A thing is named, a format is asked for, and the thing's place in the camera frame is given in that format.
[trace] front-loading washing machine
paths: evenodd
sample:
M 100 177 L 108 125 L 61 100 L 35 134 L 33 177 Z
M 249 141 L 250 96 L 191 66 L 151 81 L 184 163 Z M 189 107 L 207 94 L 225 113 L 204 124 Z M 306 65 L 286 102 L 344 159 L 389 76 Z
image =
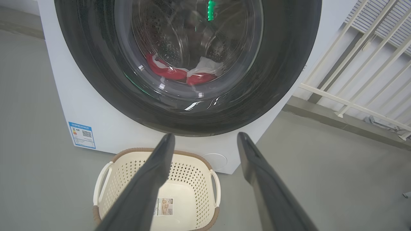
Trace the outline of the front-loading washing machine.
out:
M 41 0 L 39 8 L 74 145 L 118 153 L 174 133 L 177 150 L 231 174 L 237 133 L 258 141 L 355 2 Z

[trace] qr code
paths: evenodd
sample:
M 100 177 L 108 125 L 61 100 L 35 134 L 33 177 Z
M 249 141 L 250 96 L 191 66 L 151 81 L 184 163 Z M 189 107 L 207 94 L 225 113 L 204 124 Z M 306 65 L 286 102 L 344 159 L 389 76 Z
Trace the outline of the qr code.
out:
M 83 130 L 83 136 L 85 136 L 85 137 L 90 137 L 90 138 L 91 138 L 91 132 L 88 132 L 88 131 L 84 131 L 84 130 Z

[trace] basket label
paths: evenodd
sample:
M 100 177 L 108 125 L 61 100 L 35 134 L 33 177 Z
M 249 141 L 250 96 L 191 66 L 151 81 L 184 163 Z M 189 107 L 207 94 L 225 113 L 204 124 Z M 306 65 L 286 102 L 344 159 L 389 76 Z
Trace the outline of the basket label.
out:
M 173 198 L 157 198 L 153 216 L 172 216 Z

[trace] sticker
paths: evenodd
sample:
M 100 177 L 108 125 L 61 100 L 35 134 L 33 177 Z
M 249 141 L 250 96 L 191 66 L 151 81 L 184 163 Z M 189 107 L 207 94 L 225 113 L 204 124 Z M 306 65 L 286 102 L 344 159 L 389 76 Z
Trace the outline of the sticker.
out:
M 77 146 L 96 149 L 91 127 L 69 122 L 70 130 Z
M 172 216 L 173 198 L 157 198 L 153 216 Z

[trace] laundry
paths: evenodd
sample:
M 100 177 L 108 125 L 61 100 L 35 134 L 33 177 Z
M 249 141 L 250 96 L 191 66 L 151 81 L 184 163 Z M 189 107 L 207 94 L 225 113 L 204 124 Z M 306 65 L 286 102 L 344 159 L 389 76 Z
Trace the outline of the laundry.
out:
M 187 70 L 186 68 L 170 67 L 165 61 L 157 56 L 147 53 L 146 59 L 151 70 L 166 79 L 186 80 L 188 85 L 198 85 L 208 83 L 222 74 L 222 62 L 214 62 L 213 60 L 200 57 L 200 61 L 196 68 Z

